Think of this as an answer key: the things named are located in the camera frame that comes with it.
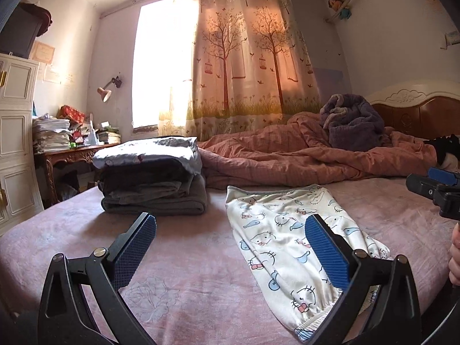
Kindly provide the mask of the person's right hand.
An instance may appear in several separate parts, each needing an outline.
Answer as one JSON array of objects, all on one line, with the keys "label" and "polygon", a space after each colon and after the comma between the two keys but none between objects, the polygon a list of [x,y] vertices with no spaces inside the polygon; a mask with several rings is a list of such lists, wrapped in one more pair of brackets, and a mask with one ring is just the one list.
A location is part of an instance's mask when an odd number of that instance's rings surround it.
[{"label": "person's right hand", "polygon": [[459,223],[454,226],[451,235],[451,258],[448,263],[449,279],[455,286],[460,286],[460,231]]}]

